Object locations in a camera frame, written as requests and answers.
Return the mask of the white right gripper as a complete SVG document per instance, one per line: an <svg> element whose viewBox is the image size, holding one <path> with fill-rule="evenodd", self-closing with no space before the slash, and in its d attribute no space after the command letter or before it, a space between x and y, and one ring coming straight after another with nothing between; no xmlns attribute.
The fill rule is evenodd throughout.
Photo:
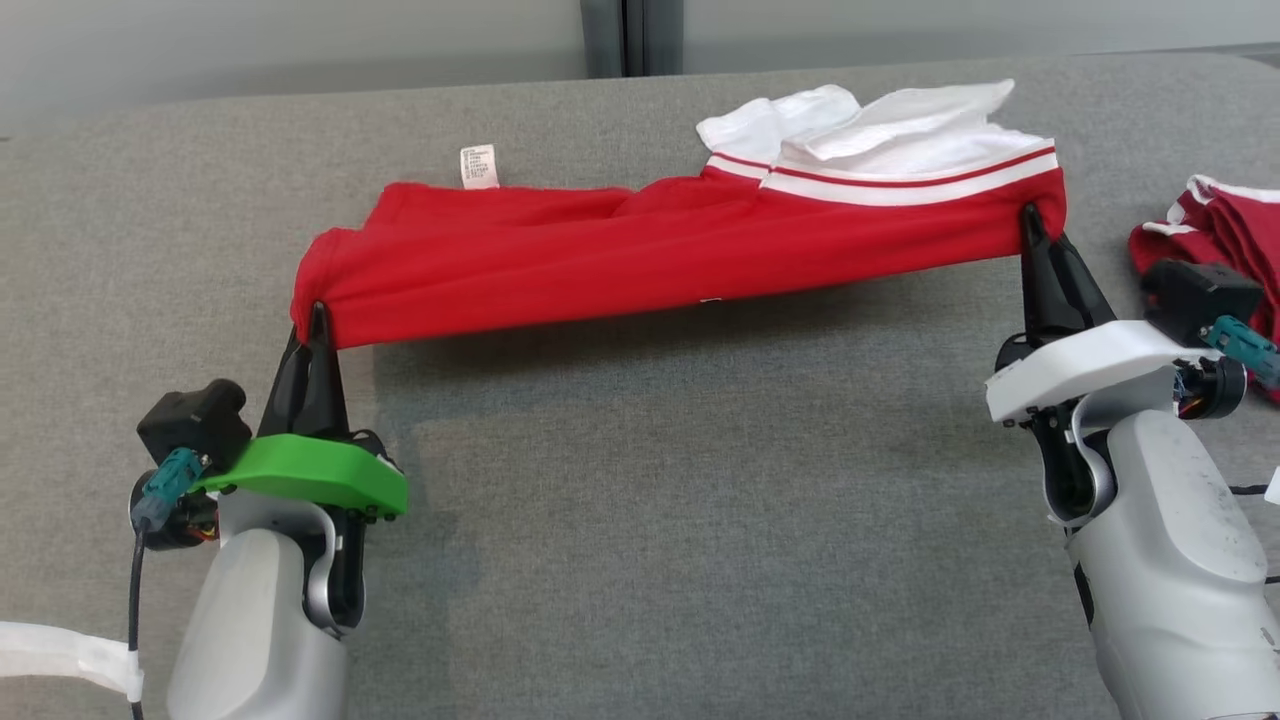
<svg viewBox="0 0 1280 720"><path fill-rule="evenodd" d="M1056 340L996 372L986 382L992 421L1024 421L1033 407L1079 398L1170 366L1176 360L1222 356L1215 348L1184 347L1148 322L1116 320L1070 240L1056 240L1034 204L1023 208L1020 223L1027 334L1068 336L1076 327L1096 328Z"/></svg>

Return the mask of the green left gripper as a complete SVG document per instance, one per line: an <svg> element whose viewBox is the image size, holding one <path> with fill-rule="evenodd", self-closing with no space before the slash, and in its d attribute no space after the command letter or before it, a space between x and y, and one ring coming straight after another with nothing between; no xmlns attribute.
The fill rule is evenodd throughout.
<svg viewBox="0 0 1280 720"><path fill-rule="evenodd" d="M296 434L287 434L293 424ZM297 331L285 342L259 438L250 441L232 469L204 474L195 489L219 495L244 489L361 518L406 515L408 482L385 445L374 433L340 438L349 432L332 315L325 304L315 302L306 342L300 342Z"/></svg>

